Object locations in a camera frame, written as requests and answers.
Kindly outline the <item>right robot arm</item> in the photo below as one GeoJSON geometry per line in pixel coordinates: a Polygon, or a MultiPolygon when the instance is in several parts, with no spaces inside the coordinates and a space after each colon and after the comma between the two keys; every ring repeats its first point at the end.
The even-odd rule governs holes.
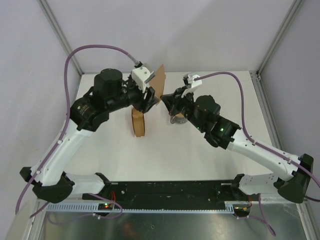
{"type": "Polygon", "coordinates": [[[194,99],[193,93],[183,92],[183,88],[178,88],[161,97],[170,116],[182,114],[212,147],[241,154],[271,171],[262,175],[238,174],[230,188],[235,200],[242,201],[249,195],[279,194],[296,204],[304,201],[311,180],[306,171],[311,171],[314,162],[311,156],[297,156],[261,141],[250,141],[242,127],[220,115],[221,107],[211,95],[194,99]]]}

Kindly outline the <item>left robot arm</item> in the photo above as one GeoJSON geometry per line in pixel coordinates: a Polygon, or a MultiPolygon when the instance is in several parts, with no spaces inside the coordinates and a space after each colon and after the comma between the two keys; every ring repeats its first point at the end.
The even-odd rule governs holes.
{"type": "Polygon", "coordinates": [[[110,113],[133,106],[144,114],[157,104],[159,98],[149,85],[155,77],[156,73],[145,65],[133,69],[127,80],[113,68],[94,77],[93,86],[70,107],[67,126],[49,155],[20,171],[37,198],[57,204],[71,195],[94,194],[100,200],[110,196],[109,180],[103,174],[74,175],[65,172],[65,167],[86,139],[109,120],[110,113]]]}

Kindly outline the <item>single brown coffee filter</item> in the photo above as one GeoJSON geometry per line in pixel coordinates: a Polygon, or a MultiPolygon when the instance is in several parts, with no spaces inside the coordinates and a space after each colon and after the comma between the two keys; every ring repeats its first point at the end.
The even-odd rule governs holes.
{"type": "Polygon", "coordinates": [[[154,98],[157,99],[157,102],[153,102],[152,106],[158,105],[160,103],[161,96],[164,94],[165,81],[166,81],[165,66],[162,64],[155,72],[155,76],[148,83],[149,87],[154,89],[155,91],[154,98]]]}

